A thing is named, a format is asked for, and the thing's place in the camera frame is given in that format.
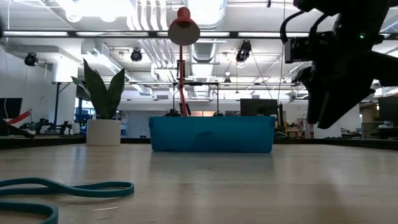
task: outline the plant leaf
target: plant leaf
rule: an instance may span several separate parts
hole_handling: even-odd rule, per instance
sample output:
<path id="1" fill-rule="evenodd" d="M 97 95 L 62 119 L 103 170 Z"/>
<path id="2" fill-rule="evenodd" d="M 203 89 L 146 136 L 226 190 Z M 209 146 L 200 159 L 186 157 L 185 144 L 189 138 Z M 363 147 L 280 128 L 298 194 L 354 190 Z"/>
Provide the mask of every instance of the plant leaf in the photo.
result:
<path id="1" fill-rule="evenodd" d="M 101 119 L 111 119 L 113 114 L 109 114 L 109 98 L 104 81 L 101 76 L 93 71 L 86 60 L 85 64 L 85 80 L 90 92 L 91 102 Z"/>
<path id="2" fill-rule="evenodd" d="M 78 98 L 82 98 L 83 100 L 90 101 L 91 100 L 90 92 L 86 89 L 83 82 L 81 82 L 81 80 L 78 78 L 75 78 L 75 77 L 71 77 L 71 78 L 72 78 L 72 81 L 74 82 L 74 84 L 76 84 L 76 86 L 77 86 L 76 96 Z"/>
<path id="3" fill-rule="evenodd" d="M 112 114 L 112 116 L 116 113 L 116 110 L 118 110 L 123 90 L 124 90 L 124 69 L 122 69 L 112 78 L 111 84 L 109 85 L 108 88 L 109 113 Z"/>

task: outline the plastic bin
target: plastic bin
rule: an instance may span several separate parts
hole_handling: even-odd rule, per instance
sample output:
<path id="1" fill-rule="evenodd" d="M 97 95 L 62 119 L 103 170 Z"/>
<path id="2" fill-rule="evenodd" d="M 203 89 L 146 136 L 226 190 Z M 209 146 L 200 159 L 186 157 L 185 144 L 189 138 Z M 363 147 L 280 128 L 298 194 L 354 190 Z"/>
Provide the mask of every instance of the plastic bin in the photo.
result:
<path id="1" fill-rule="evenodd" d="M 154 151 L 269 153 L 275 118 L 152 117 L 149 127 Z"/>

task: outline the teal rubber band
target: teal rubber band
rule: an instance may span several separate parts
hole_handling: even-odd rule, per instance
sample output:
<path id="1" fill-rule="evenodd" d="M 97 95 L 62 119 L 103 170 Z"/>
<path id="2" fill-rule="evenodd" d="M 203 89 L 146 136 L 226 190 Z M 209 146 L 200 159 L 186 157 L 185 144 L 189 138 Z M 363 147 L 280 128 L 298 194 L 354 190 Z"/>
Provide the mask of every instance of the teal rubber band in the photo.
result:
<path id="1" fill-rule="evenodd" d="M 79 186 L 67 186 L 45 178 L 29 177 L 21 179 L 0 180 L 0 187 L 9 187 L 20 184 L 40 184 L 45 187 L 26 187 L 0 190 L 0 196 L 9 195 L 50 195 L 68 194 L 79 197 L 112 198 L 125 197 L 134 193 L 134 184 L 131 182 L 103 182 Z M 104 188 L 122 188 L 117 190 L 99 190 Z M 9 212 L 24 212 L 48 217 L 42 224 L 57 224 L 58 209 L 41 203 L 24 203 L 9 200 L 0 200 L 0 210 Z"/>

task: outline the red pole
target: red pole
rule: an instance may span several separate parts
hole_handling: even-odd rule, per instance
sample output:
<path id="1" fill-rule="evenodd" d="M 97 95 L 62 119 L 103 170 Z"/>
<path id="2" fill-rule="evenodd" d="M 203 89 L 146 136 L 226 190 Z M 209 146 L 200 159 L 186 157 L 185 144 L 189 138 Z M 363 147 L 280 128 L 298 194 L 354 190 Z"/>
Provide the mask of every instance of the red pole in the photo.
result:
<path id="1" fill-rule="evenodd" d="M 183 92 L 184 89 L 183 73 L 184 73 L 184 67 L 182 63 L 182 45 L 180 45 L 180 98 L 182 103 L 182 114 L 184 116 L 188 116 L 187 105 L 185 104 L 185 98 Z"/>

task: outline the table surface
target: table surface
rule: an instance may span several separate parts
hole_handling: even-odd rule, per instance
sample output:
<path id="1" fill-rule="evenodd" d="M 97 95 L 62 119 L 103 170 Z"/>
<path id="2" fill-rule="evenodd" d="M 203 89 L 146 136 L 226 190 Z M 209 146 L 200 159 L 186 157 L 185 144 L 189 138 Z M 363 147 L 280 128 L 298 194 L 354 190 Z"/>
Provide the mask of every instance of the table surface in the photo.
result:
<path id="1" fill-rule="evenodd" d="M 126 198 L 6 197 L 56 205 L 68 224 L 398 222 L 395 151 L 275 145 L 272 154 L 172 153 L 138 144 L 0 151 L 0 179 L 20 177 L 134 182 Z M 0 223 L 40 220 L 0 212 Z"/>

